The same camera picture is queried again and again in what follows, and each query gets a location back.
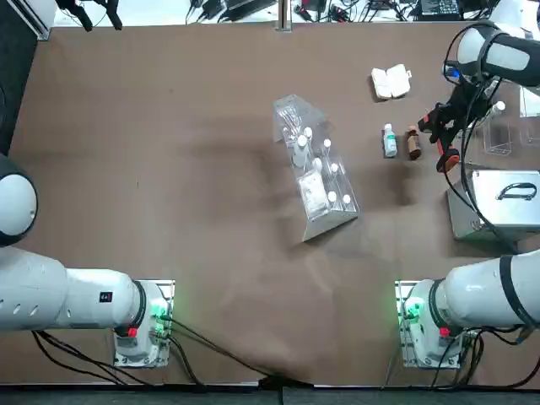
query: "silver metal case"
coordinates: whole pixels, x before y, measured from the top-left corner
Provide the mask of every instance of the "silver metal case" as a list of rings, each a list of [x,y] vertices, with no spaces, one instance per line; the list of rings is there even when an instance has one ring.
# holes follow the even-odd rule
[[[467,180],[480,212],[509,239],[522,240],[540,233],[538,171],[474,170],[467,175]],[[455,187],[468,200],[461,181]],[[495,238],[486,224],[452,190],[446,194],[456,239]]]

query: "red button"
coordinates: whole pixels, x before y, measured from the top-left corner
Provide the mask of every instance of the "red button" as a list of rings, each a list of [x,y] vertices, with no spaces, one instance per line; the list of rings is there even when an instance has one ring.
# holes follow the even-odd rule
[[[443,338],[448,338],[450,336],[450,329],[447,328],[447,327],[440,327],[439,328],[439,334],[443,337]]]

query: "clear plastic container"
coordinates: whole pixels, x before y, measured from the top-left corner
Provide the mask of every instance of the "clear plastic container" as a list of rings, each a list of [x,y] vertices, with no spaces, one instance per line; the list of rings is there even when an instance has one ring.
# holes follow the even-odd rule
[[[540,96],[520,87],[520,122],[521,144],[540,146]]]
[[[359,207],[325,115],[297,95],[274,103],[274,140],[284,140],[306,216],[303,240],[357,218]]]
[[[483,137],[483,150],[486,154],[506,156],[512,151],[510,126],[505,116],[506,105],[503,101],[496,102],[488,115],[478,124]]]

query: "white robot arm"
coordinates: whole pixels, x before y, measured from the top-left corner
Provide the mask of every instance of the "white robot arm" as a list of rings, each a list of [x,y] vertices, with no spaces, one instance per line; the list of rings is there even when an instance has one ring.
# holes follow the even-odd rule
[[[538,2],[500,0],[488,21],[472,26],[457,49],[457,68],[469,78],[499,77],[538,93]]]
[[[170,300],[157,283],[109,269],[65,268],[10,245],[32,228],[37,195],[30,178],[0,154],[0,331],[114,329],[117,365],[167,364],[159,338]]]
[[[538,263],[540,250],[456,267],[442,280],[417,283],[404,314],[411,317],[409,330],[418,365],[456,366],[447,360],[460,353],[459,337],[469,328],[523,325],[529,332],[536,328]]]

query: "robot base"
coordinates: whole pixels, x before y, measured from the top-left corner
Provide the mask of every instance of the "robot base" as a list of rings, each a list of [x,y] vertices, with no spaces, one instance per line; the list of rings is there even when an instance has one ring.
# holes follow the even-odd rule
[[[462,338],[440,336],[439,328],[429,313],[428,297],[432,284],[432,280],[395,282],[403,365],[456,369],[460,367],[459,354],[462,351]],[[452,347],[440,362],[449,344],[452,344]]]
[[[169,363],[170,322],[158,316],[172,317],[174,280],[139,280],[147,297],[147,310],[137,336],[115,334],[115,362],[118,367],[163,367]]]

